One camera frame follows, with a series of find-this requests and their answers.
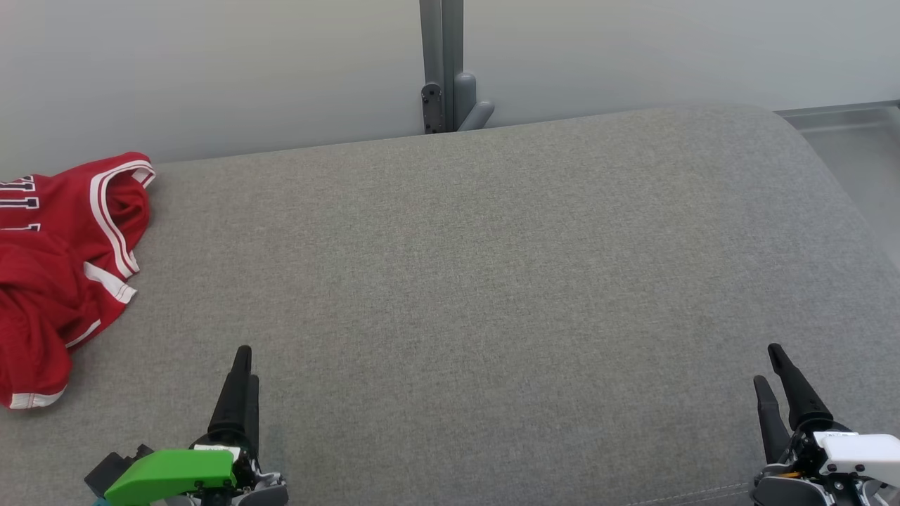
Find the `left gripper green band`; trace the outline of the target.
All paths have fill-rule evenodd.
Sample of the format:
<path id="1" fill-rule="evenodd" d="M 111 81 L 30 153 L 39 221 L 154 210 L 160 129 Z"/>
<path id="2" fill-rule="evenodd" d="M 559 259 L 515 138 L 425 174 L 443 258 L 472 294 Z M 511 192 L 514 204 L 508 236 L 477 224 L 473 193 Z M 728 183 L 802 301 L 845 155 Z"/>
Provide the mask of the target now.
<path id="1" fill-rule="evenodd" d="M 252 349 L 239 346 L 207 427 L 210 440 L 247 439 L 259 454 L 259 388 Z M 148 453 L 104 490 L 106 505 L 286 505 L 287 483 L 264 473 L 247 448 L 195 444 Z"/>

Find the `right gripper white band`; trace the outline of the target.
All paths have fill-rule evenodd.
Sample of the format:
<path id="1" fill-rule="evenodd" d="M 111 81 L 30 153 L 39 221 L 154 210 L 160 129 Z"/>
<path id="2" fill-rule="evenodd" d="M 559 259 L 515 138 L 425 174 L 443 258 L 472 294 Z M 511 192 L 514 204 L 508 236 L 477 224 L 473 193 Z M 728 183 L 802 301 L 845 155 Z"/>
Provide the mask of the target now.
<path id="1" fill-rule="evenodd" d="M 778 343 L 767 348 L 788 404 L 785 428 L 768 380 L 753 378 L 767 465 L 751 484 L 755 505 L 896 505 L 899 442 L 889 434 L 830 429 L 835 417 Z"/>

